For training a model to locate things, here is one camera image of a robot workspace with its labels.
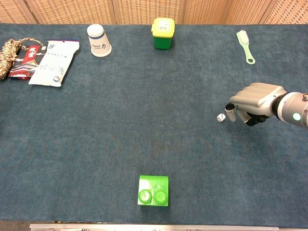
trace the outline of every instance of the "coiled rope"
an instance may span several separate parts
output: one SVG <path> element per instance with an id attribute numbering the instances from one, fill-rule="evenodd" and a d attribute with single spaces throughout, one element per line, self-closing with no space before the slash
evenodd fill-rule
<path id="1" fill-rule="evenodd" d="M 26 40 L 38 42 L 41 46 L 43 45 L 40 41 L 33 38 L 23 38 L 18 41 L 10 39 L 7 41 L 0 51 L 0 80 L 3 80 L 10 71 L 17 59 L 17 52 L 20 49 L 26 50 L 26 47 L 22 46 L 22 43 Z"/>

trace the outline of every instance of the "yellow and green container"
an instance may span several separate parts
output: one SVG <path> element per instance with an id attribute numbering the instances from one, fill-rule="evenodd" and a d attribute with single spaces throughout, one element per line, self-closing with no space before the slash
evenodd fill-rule
<path id="1" fill-rule="evenodd" d="M 154 47 L 156 49 L 168 50 L 174 34 L 175 23 L 172 18 L 156 18 L 152 25 Z"/>

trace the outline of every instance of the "yellow lid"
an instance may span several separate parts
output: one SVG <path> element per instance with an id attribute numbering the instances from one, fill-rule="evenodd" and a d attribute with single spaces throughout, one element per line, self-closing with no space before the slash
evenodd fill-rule
<path id="1" fill-rule="evenodd" d="M 172 38 L 174 34 L 174 20 L 172 18 L 156 18 L 151 32 L 154 37 Z"/>

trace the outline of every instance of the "white bristles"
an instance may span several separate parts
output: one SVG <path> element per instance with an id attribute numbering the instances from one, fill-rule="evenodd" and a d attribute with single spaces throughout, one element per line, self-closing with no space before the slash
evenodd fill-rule
<path id="1" fill-rule="evenodd" d="M 241 43 L 243 43 L 243 44 L 248 44 L 249 43 L 249 38 L 248 38 L 248 35 L 247 35 L 245 30 L 239 31 L 238 32 L 238 37 L 241 40 Z"/>

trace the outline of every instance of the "snack package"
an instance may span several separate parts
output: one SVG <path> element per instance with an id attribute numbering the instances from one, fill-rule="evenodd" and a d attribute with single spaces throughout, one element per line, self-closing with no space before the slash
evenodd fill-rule
<path id="1" fill-rule="evenodd" d="M 10 79 L 29 80 L 46 53 L 46 46 L 27 46 L 21 49 L 9 73 Z"/>
<path id="2" fill-rule="evenodd" d="M 78 49 L 77 40 L 48 40 L 46 54 L 29 84 L 60 87 L 73 55 Z"/>

